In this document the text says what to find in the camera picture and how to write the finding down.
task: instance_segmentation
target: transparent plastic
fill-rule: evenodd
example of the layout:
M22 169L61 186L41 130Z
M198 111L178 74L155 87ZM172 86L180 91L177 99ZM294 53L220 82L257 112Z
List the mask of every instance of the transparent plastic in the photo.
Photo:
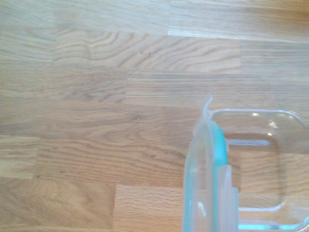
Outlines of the transparent plastic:
M186 160L183 232L309 231L308 125L282 110L210 111L210 101Z

